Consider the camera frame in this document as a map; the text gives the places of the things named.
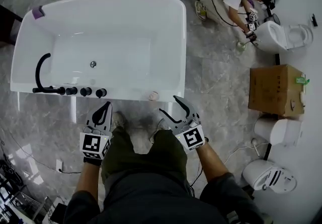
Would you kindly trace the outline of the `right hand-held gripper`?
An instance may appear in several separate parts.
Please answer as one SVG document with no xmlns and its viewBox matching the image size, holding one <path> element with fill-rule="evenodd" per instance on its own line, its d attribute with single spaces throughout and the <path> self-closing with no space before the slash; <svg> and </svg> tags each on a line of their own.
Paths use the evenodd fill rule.
<svg viewBox="0 0 322 224">
<path fill-rule="evenodd" d="M 181 143 L 185 152 L 203 146 L 205 144 L 205 136 L 196 109 L 185 98 L 176 95 L 173 95 L 173 97 L 179 106 L 186 112 L 185 118 L 175 120 L 165 110 L 159 108 L 161 116 L 173 131 L 174 136 Z"/>
</svg>

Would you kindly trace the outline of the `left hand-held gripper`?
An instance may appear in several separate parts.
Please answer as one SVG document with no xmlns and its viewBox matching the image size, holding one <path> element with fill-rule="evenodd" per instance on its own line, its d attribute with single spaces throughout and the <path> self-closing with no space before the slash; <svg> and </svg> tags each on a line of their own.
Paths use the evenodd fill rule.
<svg viewBox="0 0 322 224">
<path fill-rule="evenodd" d="M 111 145 L 112 133 L 110 130 L 112 121 L 112 104 L 106 103 L 95 106 L 86 116 L 86 126 L 80 133 L 80 151 L 85 158 L 103 160 Z"/>
</svg>

